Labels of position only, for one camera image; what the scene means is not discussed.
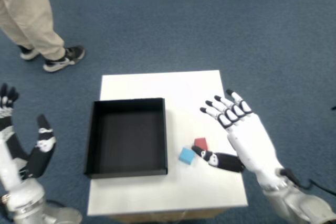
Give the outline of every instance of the robot finger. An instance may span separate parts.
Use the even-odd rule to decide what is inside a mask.
[[[232,156],[225,153],[214,153],[210,151],[205,151],[198,146],[192,146],[192,150],[200,156],[202,159],[206,160],[209,165],[217,167],[219,169],[230,170],[232,172],[242,172],[244,170],[244,165],[241,163],[238,157]]]
[[[206,113],[210,116],[212,116],[214,119],[216,119],[223,128],[228,128],[230,126],[232,126],[232,122],[221,112],[219,112],[218,110],[216,110],[215,108],[201,108],[201,111],[203,113]]]
[[[15,92],[12,99],[8,101],[8,107],[12,108],[13,103],[19,98],[19,93]]]
[[[7,84],[2,84],[0,90],[0,108],[3,107],[3,98],[7,97]]]
[[[15,94],[16,94],[15,88],[12,87],[10,91],[8,92],[8,96],[7,96],[8,100],[6,104],[4,104],[6,107],[13,105],[13,97],[15,96]]]
[[[232,101],[227,100],[224,97],[220,97],[218,95],[215,95],[215,99],[218,102],[221,102],[222,104],[224,104],[225,106],[227,106],[229,109],[231,109],[237,117],[242,118],[244,117],[246,114],[237,106],[235,105]]]
[[[226,93],[234,99],[236,105],[238,105],[240,109],[245,112],[245,114],[252,113],[252,109],[250,108],[250,106],[236,92],[228,89],[226,90]]]
[[[237,122],[239,120],[238,116],[234,114],[227,106],[220,102],[211,102],[211,101],[206,101],[205,102],[208,106],[216,108],[219,112],[222,114],[226,115],[226,117],[233,123]]]
[[[209,161],[210,160],[210,157],[212,156],[212,153],[213,152],[210,152],[210,151],[206,151],[202,148],[199,148],[198,146],[196,145],[193,145],[191,147],[191,149],[198,155],[200,156],[202,159],[204,159],[205,161]]]
[[[53,145],[56,142],[56,139],[54,137],[54,131],[50,127],[50,124],[44,115],[38,116],[37,124],[39,128],[37,141],[38,145],[40,145],[42,151],[48,152],[50,149],[52,149]]]

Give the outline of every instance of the khaki pants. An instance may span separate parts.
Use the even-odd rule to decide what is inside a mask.
[[[17,45],[35,48],[49,60],[65,54],[64,41],[54,32],[49,0],[0,0],[0,28]]]

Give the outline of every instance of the sneaker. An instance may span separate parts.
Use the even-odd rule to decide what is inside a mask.
[[[56,72],[68,65],[74,65],[85,55],[85,50],[81,46],[69,47],[65,49],[65,55],[59,60],[46,60],[43,69],[47,72]]]
[[[23,46],[19,46],[19,48],[21,50],[20,57],[24,60],[32,60],[40,54],[38,51],[36,51],[35,48],[30,49],[30,50]]]

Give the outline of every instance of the cable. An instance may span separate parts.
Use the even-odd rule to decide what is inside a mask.
[[[318,188],[320,188],[321,190],[327,192],[328,194],[331,194],[333,196],[336,197],[336,192],[325,188],[324,186],[319,185],[318,183],[316,183],[314,180],[309,179],[309,185],[308,186],[304,186],[300,183],[300,181],[297,179],[297,177],[294,175],[294,173],[292,172],[291,169],[285,168],[285,169],[281,169],[280,170],[280,175],[282,176],[286,176],[290,181],[292,181],[295,185],[297,185],[298,187],[304,189],[304,190],[311,190],[311,188],[313,186],[316,186]]]

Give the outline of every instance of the open box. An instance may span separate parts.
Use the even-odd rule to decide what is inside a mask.
[[[167,173],[163,98],[93,103],[85,167],[88,177]]]

